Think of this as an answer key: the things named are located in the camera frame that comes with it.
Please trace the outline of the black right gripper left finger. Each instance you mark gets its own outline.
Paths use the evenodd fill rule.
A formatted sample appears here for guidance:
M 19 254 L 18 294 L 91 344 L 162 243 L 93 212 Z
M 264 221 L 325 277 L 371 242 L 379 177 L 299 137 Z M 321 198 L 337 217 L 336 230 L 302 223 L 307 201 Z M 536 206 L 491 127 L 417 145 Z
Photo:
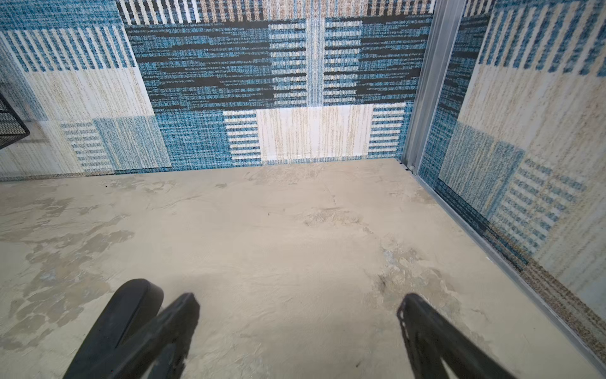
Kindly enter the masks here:
M 111 297 L 65 378 L 180 378 L 200 317 L 194 294 L 162 308 L 163 290 L 129 280 Z

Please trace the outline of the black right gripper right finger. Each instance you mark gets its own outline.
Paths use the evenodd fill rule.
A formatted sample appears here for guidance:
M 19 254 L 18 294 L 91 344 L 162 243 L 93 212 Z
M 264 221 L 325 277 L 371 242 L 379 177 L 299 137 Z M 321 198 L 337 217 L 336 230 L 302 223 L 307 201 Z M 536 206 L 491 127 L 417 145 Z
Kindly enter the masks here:
M 397 310 L 402 339 L 416 378 L 512 378 L 416 293 Z

